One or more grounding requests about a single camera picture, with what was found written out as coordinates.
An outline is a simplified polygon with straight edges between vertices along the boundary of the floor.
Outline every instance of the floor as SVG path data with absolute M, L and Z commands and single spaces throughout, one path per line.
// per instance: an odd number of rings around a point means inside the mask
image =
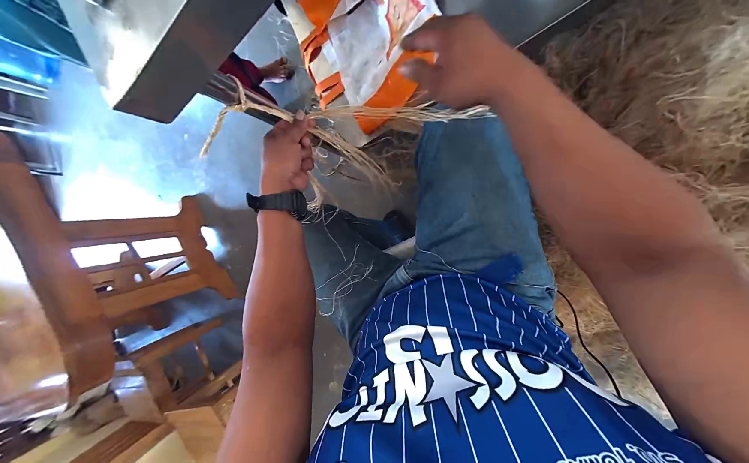
M 257 64 L 280 55 L 299 61 L 296 39 L 273 7 L 237 48 Z M 267 88 L 282 104 L 297 106 L 311 96 L 304 69 L 285 84 Z M 182 196 L 198 195 L 213 229 L 205 234 L 210 248 L 245 290 L 256 247 L 254 212 L 245 194 L 257 194 L 262 135 L 270 126 L 245 114 L 230 114 L 205 159 L 198 154 L 220 103 L 196 96 L 171 124 L 155 123 L 111 111 L 94 75 L 69 63 L 50 91 L 49 130 L 62 140 L 63 176 L 54 179 L 55 203 L 63 220 L 168 216 Z M 360 216 L 382 217 L 394 198 L 352 180 L 331 178 L 339 206 Z M 184 325 L 225 314 L 222 330 L 203 338 L 215 372 L 240 358 L 243 301 L 225 301 L 201 290 L 166 304 L 173 324 L 155 333 L 146 329 L 126 338 L 132 347 Z M 314 342 L 313 438 L 339 401 L 350 361 L 349 349 L 331 323 L 318 316 Z M 193 352 L 184 352 L 193 357 Z

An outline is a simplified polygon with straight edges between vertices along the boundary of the foot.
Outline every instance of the foot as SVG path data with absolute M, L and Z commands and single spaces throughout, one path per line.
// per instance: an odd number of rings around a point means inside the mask
M 264 82 L 280 83 L 290 80 L 295 75 L 295 67 L 289 63 L 288 58 L 280 58 L 273 63 L 266 64 L 257 71 L 263 77 Z

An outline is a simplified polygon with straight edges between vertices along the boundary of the watch strap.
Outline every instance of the watch strap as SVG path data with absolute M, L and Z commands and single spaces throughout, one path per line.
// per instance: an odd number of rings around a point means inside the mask
M 246 204 L 254 211 L 286 211 L 299 221 L 306 218 L 307 203 L 302 191 L 293 189 L 275 195 L 254 196 L 246 193 Z

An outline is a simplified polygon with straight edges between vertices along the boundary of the blue jeans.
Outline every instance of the blue jeans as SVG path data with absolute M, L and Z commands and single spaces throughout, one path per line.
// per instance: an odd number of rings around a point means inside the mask
M 497 117 L 427 123 L 415 157 L 416 252 L 382 252 L 379 221 L 326 206 L 304 225 L 318 310 L 355 346 L 374 302 L 431 275 L 477 273 L 513 254 L 522 265 L 493 281 L 554 317 L 554 274 L 537 233 L 528 183 Z

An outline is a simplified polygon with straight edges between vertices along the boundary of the jersey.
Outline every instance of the jersey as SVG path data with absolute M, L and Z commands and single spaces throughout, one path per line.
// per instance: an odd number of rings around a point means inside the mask
M 413 282 L 360 332 L 309 461 L 716 461 L 598 387 L 535 307 L 466 274 Z

